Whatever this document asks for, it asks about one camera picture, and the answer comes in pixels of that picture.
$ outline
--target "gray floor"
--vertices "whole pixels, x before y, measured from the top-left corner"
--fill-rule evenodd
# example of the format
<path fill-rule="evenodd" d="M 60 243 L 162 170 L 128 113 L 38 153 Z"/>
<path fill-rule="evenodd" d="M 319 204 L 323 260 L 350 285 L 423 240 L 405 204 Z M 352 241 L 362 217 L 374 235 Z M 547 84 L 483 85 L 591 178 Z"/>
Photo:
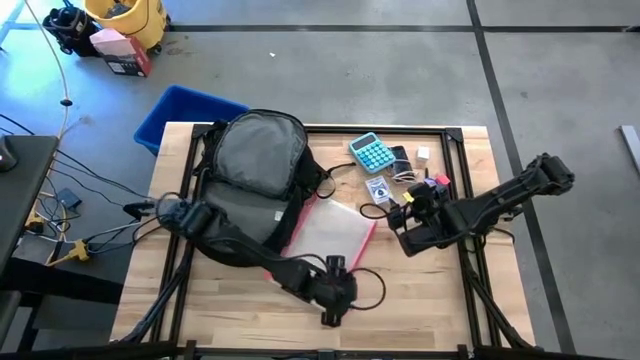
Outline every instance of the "gray floor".
<path fill-rule="evenodd" d="M 640 3 L 633 0 L 477 2 L 484 25 L 640 22 Z M 166 0 L 165 5 L 179 24 L 470 24 L 464 0 Z M 112 75 L 99 59 L 63 57 L 74 100 L 63 149 L 136 190 L 147 189 L 154 158 L 132 135 L 171 84 L 290 112 L 306 122 L 485 125 L 500 177 L 511 177 L 473 34 L 170 33 L 165 43 L 148 79 Z M 577 176 L 570 193 L 534 202 L 576 347 L 583 354 L 636 358 L 640 246 L 632 224 L 640 210 L 639 178 L 614 129 L 621 124 L 640 128 L 640 38 L 487 34 L 487 43 L 522 162 L 547 151 L 560 155 Z M 41 35 L 12 31 L 2 46 L 1 112 L 37 132 L 57 132 L 62 91 Z M 85 201 L 83 219 L 73 224 L 74 236 L 128 221 L 99 196 L 64 177 L 53 179 L 58 188 L 70 187 Z M 82 180 L 115 201 L 135 199 Z M 523 219 L 514 230 L 537 342 L 556 350 Z M 30 241 L 22 255 L 43 259 L 50 245 Z M 128 256 L 123 252 L 93 265 L 71 266 L 123 281 Z M 74 316 L 74 311 L 86 316 Z M 37 345 L 105 342 L 114 311 L 49 299 L 38 319 L 48 330 Z M 15 344 L 19 323 L 5 351 Z"/>

